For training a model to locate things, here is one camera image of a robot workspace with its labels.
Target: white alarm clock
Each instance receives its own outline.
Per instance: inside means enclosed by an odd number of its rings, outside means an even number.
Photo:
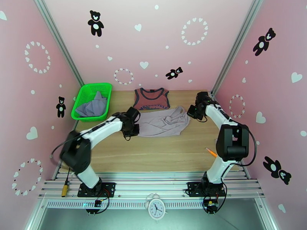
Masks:
[[[147,198],[145,208],[148,210],[149,216],[156,221],[162,219],[166,213],[164,202],[157,194],[153,195],[151,201],[147,201]]]

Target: clothing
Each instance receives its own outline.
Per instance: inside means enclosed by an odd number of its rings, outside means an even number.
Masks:
[[[106,111],[107,101],[107,98],[97,91],[94,100],[80,105],[76,108],[76,112],[80,114],[80,117],[101,116]]]
[[[167,98],[168,90],[164,88],[145,90],[143,88],[135,90],[134,108],[138,110],[168,109],[170,104]]]
[[[140,125],[139,136],[165,137],[180,135],[189,122],[187,112],[178,106],[176,109],[141,113],[137,123]]]

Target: green basket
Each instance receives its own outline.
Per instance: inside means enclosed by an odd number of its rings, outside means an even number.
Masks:
[[[75,111],[75,109],[84,103],[92,101],[97,91],[99,91],[101,95],[103,97],[106,97],[108,100],[105,113],[97,117],[80,117],[80,114],[78,114]],[[94,83],[94,84],[86,84],[82,86],[78,93],[76,102],[74,103],[73,110],[71,111],[71,117],[75,120],[80,120],[83,122],[93,122],[93,121],[105,120],[107,118],[108,111],[109,111],[111,91],[112,91],[112,85],[109,83]]]

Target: wooden table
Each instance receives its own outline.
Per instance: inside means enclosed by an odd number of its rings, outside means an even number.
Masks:
[[[195,103],[197,90],[170,91],[171,108],[181,105],[187,111]],[[115,112],[125,112],[134,104],[134,91],[113,91],[108,117]],[[76,130],[86,130],[99,122],[79,121]],[[180,136],[123,138],[122,132],[110,135],[92,150],[91,166],[95,172],[159,172],[159,171],[205,171],[215,157],[218,128],[208,118],[206,123],[194,119]],[[61,171],[67,171],[63,165]]]

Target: orange pencil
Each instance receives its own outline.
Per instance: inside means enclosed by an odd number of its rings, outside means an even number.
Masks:
[[[215,158],[218,157],[217,154],[215,154],[212,150],[210,150],[209,148],[206,148],[206,149],[207,149],[207,151],[208,151],[211,155],[213,155]]]

